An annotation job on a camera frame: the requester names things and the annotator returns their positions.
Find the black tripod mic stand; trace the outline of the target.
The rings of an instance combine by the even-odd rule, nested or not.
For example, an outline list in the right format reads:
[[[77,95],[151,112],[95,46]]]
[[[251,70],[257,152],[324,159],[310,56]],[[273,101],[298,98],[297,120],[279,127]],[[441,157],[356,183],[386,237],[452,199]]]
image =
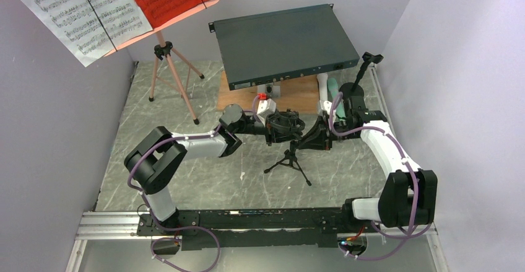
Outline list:
[[[289,167],[301,172],[306,184],[312,186],[311,181],[307,178],[298,163],[296,156],[296,151],[303,135],[302,131],[305,129],[305,122],[300,118],[299,113],[291,111],[291,109],[287,109],[285,112],[276,111],[266,118],[266,127],[269,132],[269,146],[272,143],[282,143],[286,141],[290,142],[290,146],[289,149],[285,150],[284,157],[268,169],[264,169],[263,173],[269,173],[278,165],[283,165],[284,167]]]

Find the mint green microphone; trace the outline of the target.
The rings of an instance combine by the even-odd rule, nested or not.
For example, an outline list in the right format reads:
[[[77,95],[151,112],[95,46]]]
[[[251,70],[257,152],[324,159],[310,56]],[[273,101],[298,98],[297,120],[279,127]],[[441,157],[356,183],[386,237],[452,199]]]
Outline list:
[[[330,77],[327,79],[327,89],[332,97],[332,102],[334,102],[336,96],[339,93],[339,86],[335,78]],[[339,105],[336,107],[336,118],[337,121],[343,121],[343,119],[345,118],[345,111],[342,102],[340,102]]]

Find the white microphone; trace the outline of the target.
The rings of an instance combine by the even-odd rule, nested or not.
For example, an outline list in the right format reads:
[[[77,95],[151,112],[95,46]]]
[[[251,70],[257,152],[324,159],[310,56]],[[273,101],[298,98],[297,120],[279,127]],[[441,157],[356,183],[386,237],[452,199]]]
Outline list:
[[[319,101],[324,103],[328,101],[328,74],[321,73],[316,76],[318,81],[318,92],[319,92]]]

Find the black round-base mic stand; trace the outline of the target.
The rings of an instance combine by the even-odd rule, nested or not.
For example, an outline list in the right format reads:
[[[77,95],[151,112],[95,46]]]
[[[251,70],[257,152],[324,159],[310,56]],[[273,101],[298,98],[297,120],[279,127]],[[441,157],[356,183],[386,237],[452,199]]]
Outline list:
[[[363,88],[359,85],[360,81],[363,79],[365,72],[367,71],[371,63],[378,64],[382,62],[383,55],[373,55],[369,52],[364,52],[362,56],[363,63],[360,66],[360,69],[357,73],[357,76],[354,82],[347,82],[343,84],[339,91],[342,92],[343,99],[349,100],[352,97],[364,97],[365,93]]]

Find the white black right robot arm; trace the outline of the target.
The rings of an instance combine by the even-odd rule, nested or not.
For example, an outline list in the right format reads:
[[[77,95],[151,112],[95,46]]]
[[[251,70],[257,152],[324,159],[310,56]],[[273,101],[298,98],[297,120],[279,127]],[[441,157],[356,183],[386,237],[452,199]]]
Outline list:
[[[305,136],[302,149],[328,151],[335,140],[361,139],[372,151],[386,178],[379,197],[349,198],[342,206],[344,229],[355,232],[365,222],[386,227],[432,224],[438,179],[413,161],[393,135],[385,115],[361,103],[350,106],[341,121],[336,107],[327,100],[318,103],[319,117]]]

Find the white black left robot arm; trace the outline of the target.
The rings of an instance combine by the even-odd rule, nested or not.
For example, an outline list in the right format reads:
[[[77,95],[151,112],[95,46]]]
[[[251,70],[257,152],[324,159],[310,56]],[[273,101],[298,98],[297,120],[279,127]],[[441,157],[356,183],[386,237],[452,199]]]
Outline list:
[[[163,235],[178,226],[179,210],[168,190],[175,172],[185,160],[227,157],[242,144],[238,134],[264,136],[268,145],[298,140],[305,122],[298,112],[265,109],[248,115],[239,105],[228,105],[218,126],[198,134],[171,133],[164,126],[154,128],[124,159],[128,180],[135,180],[136,190],[152,211],[154,227]]]

